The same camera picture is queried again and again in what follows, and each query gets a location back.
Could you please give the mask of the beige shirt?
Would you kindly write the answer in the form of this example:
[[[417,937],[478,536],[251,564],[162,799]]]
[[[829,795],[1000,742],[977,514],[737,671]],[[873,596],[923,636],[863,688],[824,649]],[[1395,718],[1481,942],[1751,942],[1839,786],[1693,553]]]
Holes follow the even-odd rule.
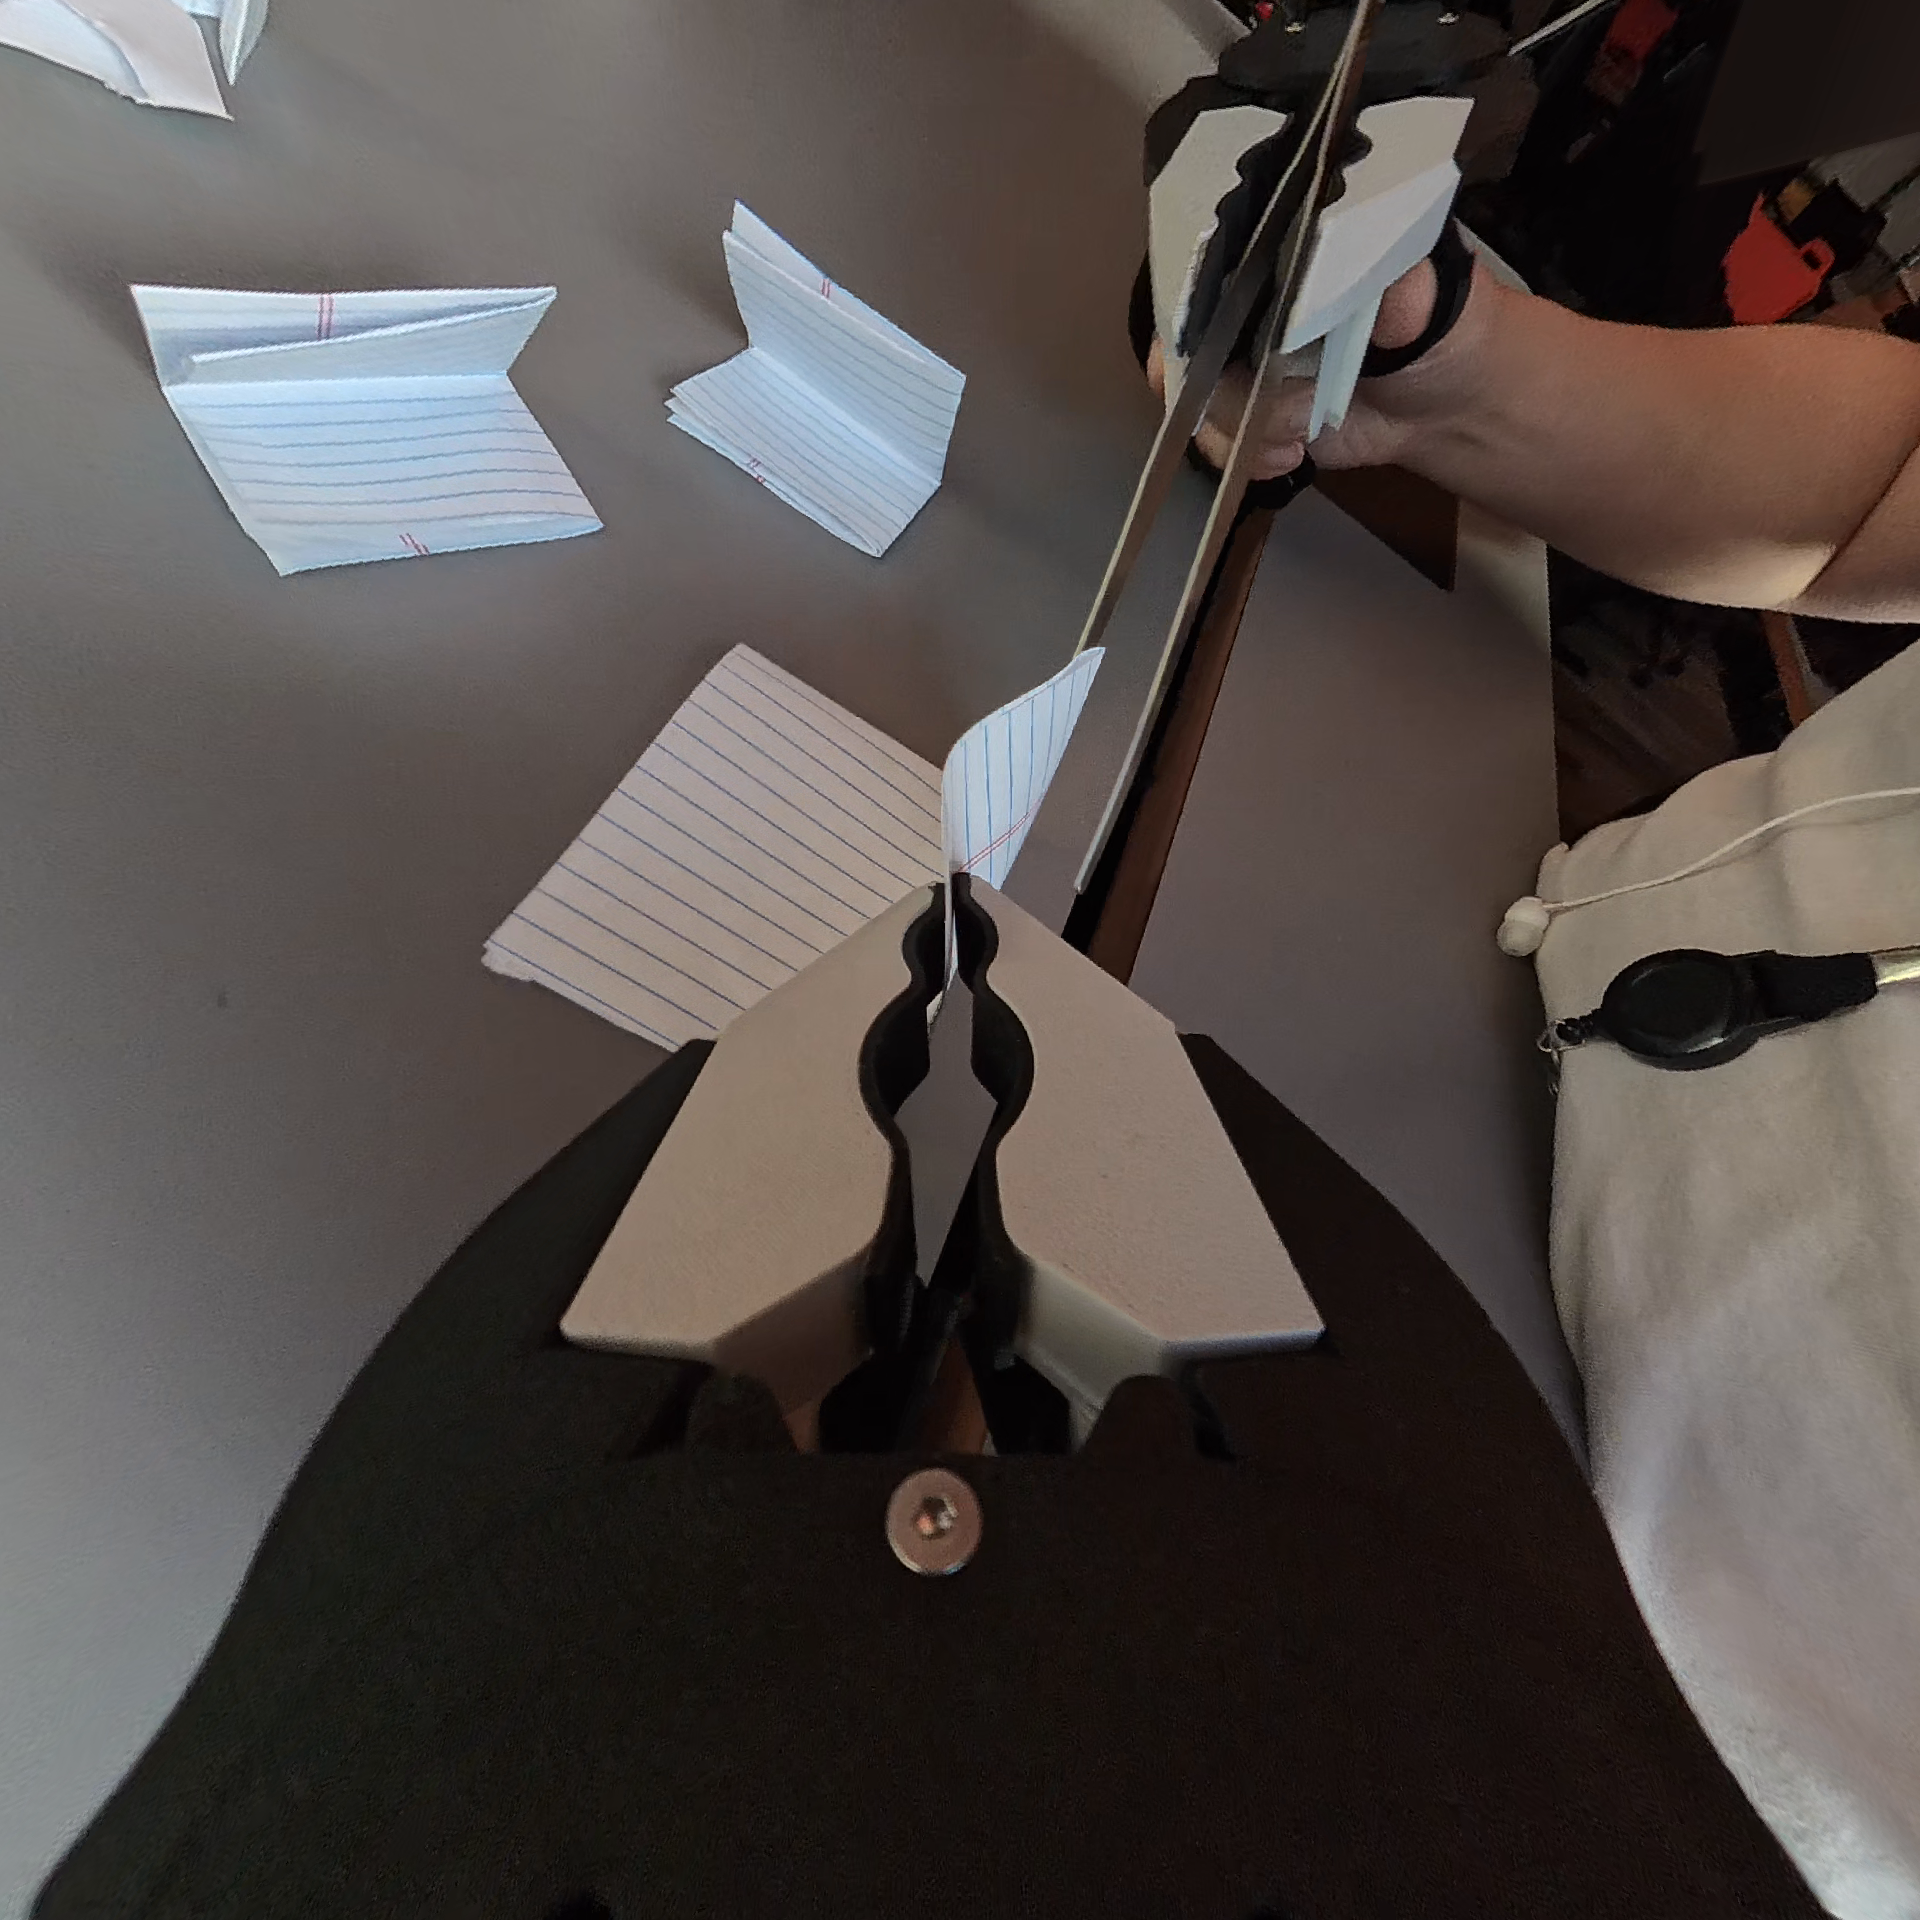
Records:
[[[1667,950],[1917,946],[1919,659],[1553,851],[1551,1023]],[[1601,1508],[1694,1714],[1834,1916],[1919,1910],[1919,1007],[1702,1073],[1559,1071],[1553,1287]]]

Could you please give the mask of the person's right forearm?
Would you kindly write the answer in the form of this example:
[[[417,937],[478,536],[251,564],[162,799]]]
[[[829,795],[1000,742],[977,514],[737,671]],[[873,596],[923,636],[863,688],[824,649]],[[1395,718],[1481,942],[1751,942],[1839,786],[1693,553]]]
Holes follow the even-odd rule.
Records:
[[[1830,324],[1667,329],[1509,290],[1427,475],[1683,602],[1919,619],[1919,347]]]

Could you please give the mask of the grey desk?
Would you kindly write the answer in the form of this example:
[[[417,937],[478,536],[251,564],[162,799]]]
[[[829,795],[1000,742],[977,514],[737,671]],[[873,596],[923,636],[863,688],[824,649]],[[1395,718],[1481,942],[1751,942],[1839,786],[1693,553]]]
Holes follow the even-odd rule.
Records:
[[[1584,1459],[1541,1002],[1498,950],[1555,800],[1549,652],[1311,492],[1266,542],[1135,988],[1427,1238]]]
[[[232,124],[5,55],[3,1884],[27,1916],[314,1433],[656,1064],[489,934],[747,642],[933,761],[1062,665],[1153,436],[1141,131],[1200,4],[273,4]],[[967,377],[871,561],[685,436],[742,201]],[[280,579],[130,283],[554,286],[603,531]]]

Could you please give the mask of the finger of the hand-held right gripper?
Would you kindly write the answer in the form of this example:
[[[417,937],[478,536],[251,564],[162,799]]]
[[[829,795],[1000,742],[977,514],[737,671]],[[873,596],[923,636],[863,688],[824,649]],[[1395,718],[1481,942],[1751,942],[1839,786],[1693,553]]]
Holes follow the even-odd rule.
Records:
[[[1147,187],[1146,272],[1165,361],[1190,361],[1222,286],[1290,168],[1299,116],[1274,108],[1209,108],[1177,138]]]
[[[1347,164],[1342,193],[1319,219],[1285,352],[1309,350],[1354,321],[1434,250],[1454,203],[1457,147],[1471,119],[1471,96],[1413,96],[1360,110],[1357,131],[1367,153]]]

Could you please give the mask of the crumpled white paper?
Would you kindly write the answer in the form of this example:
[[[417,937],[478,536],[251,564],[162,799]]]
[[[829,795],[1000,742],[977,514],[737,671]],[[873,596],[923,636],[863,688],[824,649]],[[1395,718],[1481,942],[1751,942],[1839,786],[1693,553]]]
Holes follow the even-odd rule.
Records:
[[[5,2],[3,47],[134,105],[232,119],[205,30],[174,2]]]

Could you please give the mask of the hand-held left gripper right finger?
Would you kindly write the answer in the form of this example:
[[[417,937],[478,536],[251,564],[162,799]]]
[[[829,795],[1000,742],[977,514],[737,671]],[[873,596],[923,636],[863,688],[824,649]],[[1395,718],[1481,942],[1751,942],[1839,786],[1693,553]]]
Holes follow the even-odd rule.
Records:
[[[955,1230],[962,1343],[1003,1457],[1067,1454],[1135,1378],[1326,1334],[1177,1027],[982,880],[955,887],[995,1116]]]

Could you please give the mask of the lined paper sheet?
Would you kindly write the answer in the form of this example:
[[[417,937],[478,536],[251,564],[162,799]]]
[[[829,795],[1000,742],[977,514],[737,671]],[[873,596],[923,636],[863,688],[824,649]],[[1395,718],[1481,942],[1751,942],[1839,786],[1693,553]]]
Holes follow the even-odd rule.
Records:
[[[744,203],[723,235],[747,346],[678,384],[675,428],[880,559],[944,480],[965,376]]]
[[[714,1040],[911,891],[1002,886],[1103,662],[1074,656],[933,766],[737,646],[488,937],[486,968],[662,1050]]]

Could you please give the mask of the metal tweezers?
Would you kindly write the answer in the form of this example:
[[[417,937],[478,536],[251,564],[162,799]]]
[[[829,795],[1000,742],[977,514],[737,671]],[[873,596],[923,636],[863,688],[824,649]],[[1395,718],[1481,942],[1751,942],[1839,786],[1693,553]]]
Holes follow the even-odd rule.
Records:
[[[1266,297],[1266,308],[1256,336],[1254,377],[1258,392],[1265,384],[1269,361],[1285,339],[1294,297],[1309,272],[1318,227],[1326,207],[1339,193],[1338,171],[1357,129],[1363,68],[1382,12],[1382,2],[1360,2],[1351,15],[1351,26],[1339,44],[1329,84],[1312,110],[1302,150],[1294,153],[1282,180],[1279,180],[1238,272],[1229,278],[1214,321],[1202,344],[1193,350],[1184,383],[1160,428],[1147,465],[1136,482],[1135,503],[1121,529],[1121,540],[1095,595],[1094,611],[1074,646],[1078,655],[1089,652],[1110,630],[1146,542],[1166,505],[1171,482],[1184,463],[1193,430],[1256,313],[1258,297]],[[1216,480],[1208,524],[1190,563],[1182,596],[1168,622],[1135,737],[1074,878],[1072,889],[1078,897],[1083,897],[1099,875],[1113,833],[1136,786],[1136,776],[1146,763],[1146,752],[1162,723],[1168,688],[1177,680],[1179,662],[1209,595],[1216,564],[1242,514],[1242,500],[1250,484],[1247,466],[1247,447],[1238,444]]]

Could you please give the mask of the person's right hand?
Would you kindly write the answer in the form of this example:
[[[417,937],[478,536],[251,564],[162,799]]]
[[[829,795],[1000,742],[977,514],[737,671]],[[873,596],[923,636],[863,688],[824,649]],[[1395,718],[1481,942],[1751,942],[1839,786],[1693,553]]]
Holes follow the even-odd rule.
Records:
[[[1430,257],[1384,292],[1370,350],[1421,352],[1387,376],[1363,376],[1339,422],[1311,433],[1314,376],[1285,363],[1262,388],[1254,371],[1229,366],[1190,442],[1195,465],[1223,472],[1247,447],[1254,480],[1281,480],[1311,463],[1319,472],[1401,465],[1432,473],[1434,434],[1473,404],[1475,354],[1498,300],[1509,292],[1486,255]]]

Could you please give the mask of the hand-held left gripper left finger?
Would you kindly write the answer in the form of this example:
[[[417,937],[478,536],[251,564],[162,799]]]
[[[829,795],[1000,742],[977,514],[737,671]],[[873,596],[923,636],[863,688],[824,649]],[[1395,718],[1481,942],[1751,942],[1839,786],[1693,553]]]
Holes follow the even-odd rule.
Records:
[[[697,1361],[817,1408],[832,1451],[905,1446],[933,1371],[911,1148],[946,985],[946,897],[912,889],[738,1016],[561,1334]]]

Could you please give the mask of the white grid-creased folded paper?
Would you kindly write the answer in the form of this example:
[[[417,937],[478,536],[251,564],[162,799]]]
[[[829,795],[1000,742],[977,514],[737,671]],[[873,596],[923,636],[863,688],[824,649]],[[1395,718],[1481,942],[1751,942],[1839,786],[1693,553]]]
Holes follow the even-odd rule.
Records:
[[[554,286],[130,296],[162,396],[280,576],[601,531],[513,384]]]

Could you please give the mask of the black badge reel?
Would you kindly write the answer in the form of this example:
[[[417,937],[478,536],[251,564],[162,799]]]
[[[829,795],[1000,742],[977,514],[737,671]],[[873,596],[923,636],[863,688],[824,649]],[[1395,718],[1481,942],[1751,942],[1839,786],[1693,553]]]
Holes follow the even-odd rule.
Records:
[[[1549,1024],[1551,1058],[1615,1048],[1643,1065],[1702,1073],[1744,1056],[1765,1038],[1759,983],[1746,955],[1674,950],[1624,968],[1586,1016]]]

